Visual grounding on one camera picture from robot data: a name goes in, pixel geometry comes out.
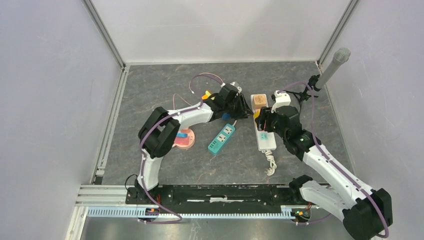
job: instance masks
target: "white cable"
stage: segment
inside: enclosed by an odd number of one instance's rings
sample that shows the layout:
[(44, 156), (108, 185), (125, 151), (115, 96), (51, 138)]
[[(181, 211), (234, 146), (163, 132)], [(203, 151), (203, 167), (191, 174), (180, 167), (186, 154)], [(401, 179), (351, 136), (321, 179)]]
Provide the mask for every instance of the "white cable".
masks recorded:
[(271, 150), (265, 151), (266, 160), (269, 162), (270, 168), (268, 168), (265, 173), (268, 176), (273, 175), (276, 172), (277, 164), (273, 156), (273, 152)]

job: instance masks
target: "blue connector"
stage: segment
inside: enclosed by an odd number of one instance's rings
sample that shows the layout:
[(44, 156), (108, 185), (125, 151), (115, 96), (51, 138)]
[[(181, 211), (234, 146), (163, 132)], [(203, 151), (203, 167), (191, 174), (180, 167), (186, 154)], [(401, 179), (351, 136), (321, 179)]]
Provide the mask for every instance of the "blue connector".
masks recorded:
[(221, 132), (218, 133), (215, 139), (207, 147), (209, 152), (211, 152), (213, 155), (217, 155), (224, 147), (224, 145), (229, 141), (230, 137), (234, 134), (235, 131), (236, 128), (233, 125), (225, 125)]

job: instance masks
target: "white power strip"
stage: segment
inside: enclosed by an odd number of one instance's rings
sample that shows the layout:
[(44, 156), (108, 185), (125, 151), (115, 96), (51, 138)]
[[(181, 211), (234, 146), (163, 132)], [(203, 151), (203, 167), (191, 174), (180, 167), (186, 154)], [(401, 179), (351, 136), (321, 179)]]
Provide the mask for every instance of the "white power strip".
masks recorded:
[[(267, 99), (267, 96), (265, 94), (253, 94), (250, 95), (250, 102), (251, 106), (254, 105), (254, 97), (262, 95), (265, 97), (265, 100)], [(259, 131), (258, 126), (255, 123), (255, 119), (253, 119), (253, 125), (254, 125), (254, 131), (256, 132), (256, 142), (257, 142), (257, 149), (261, 152), (265, 152), (266, 150), (275, 150), (277, 148), (276, 144), (276, 138), (274, 136), (273, 132), (266, 132), (266, 131)]]

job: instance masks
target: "white wall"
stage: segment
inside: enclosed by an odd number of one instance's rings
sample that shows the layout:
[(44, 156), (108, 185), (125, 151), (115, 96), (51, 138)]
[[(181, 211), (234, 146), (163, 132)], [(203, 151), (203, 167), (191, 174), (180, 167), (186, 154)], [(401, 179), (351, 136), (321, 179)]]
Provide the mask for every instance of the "white wall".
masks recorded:
[(351, 57), (327, 84), (359, 177), (391, 194), (390, 239), (424, 235), (423, 8), (360, 1), (332, 51)]
[(349, 0), (93, 0), (127, 63), (317, 60)]
[(120, 69), (82, 1), (0, 1), (0, 239), (64, 239)]

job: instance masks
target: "power strip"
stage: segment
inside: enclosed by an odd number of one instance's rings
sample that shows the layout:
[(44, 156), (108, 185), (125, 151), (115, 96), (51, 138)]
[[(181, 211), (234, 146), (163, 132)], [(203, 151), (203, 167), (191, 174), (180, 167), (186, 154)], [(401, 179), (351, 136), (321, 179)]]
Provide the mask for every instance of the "power strip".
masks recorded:
[(236, 128), (233, 125), (227, 123), (227, 125), (225, 125), (225, 127), (218, 133), (215, 139), (207, 147), (209, 152), (211, 152), (213, 155), (217, 155), (224, 147), (224, 145), (229, 141), (230, 137), (234, 134), (235, 131)]
[[(266, 102), (266, 106), (268, 107), (267, 95), (265, 94), (253, 94), (250, 96), (251, 106), (254, 113), (256, 113), (259, 109), (254, 109), (254, 98), (261, 98), (262, 101)], [(255, 123), (255, 118), (253, 118), (254, 131), (256, 133), (256, 142), (257, 149), (261, 152), (266, 150), (275, 150), (277, 148), (276, 138), (273, 132), (259, 131), (258, 126)]]

